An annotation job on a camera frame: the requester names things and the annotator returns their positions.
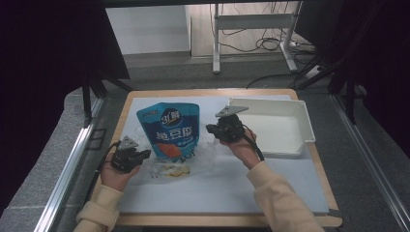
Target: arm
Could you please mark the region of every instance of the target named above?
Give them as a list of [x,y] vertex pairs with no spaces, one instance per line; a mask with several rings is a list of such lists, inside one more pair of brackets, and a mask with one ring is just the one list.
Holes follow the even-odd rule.
[[[247,130],[249,138],[256,135]],[[289,183],[259,157],[245,139],[226,143],[233,154],[249,169],[248,178],[255,187],[254,198],[273,231],[324,231],[304,201]]]
[[88,201],[81,212],[77,215],[78,222],[76,231],[111,231],[119,216],[116,210],[117,204],[123,196],[123,190],[128,180],[139,171],[139,166],[130,173],[122,174],[117,172],[110,163],[112,154],[106,158],[106,163],[102,167],[102,187],[94,201]]

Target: white wall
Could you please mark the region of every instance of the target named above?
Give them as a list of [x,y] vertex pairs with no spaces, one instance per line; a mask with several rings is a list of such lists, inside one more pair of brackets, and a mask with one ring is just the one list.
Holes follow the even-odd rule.
[[185,6],[106,9],[123,54],[189,51]]

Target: forearm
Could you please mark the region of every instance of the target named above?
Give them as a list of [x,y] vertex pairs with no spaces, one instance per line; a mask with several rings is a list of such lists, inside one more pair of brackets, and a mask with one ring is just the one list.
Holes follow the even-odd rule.
[[95,201],[88,201],[77,215],[78,222],[74,231],[111,231],[119,215],[116,210],[123,192],[102,186]]
[[288,182],[264,161],[254,166],[248,178],[255,187],[255,200],[273,231],[324,231]]

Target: hand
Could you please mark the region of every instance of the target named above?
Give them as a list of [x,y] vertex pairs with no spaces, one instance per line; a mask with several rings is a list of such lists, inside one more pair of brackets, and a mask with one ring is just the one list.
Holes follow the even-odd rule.
[[130,173],[121,173],[111,166],[113,153],[106,156],[105,164],[102,166],[102,184],[119,191],[123,191],[128,181],[139,171],[139,166],[135,167]]
[[[256,139],[256,134],[253,133],[252,130],[245,129],[245,135],[250,139]],[[241,160],[241,162],[251,170],[255,165],[257,165],[260,160],[258,155],[256,154],[255,150],[252,146],[244,139],[237,142],[225,142],[220,140],[220,144],[227,146],[233,152],[233,154]]]

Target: blue snack bag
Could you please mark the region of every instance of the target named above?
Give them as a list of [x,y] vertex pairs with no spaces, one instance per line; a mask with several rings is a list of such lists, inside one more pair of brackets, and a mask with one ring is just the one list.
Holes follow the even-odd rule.
[[136,112],[158,158],[189,156],[199,139],[199,105],[160,102]]

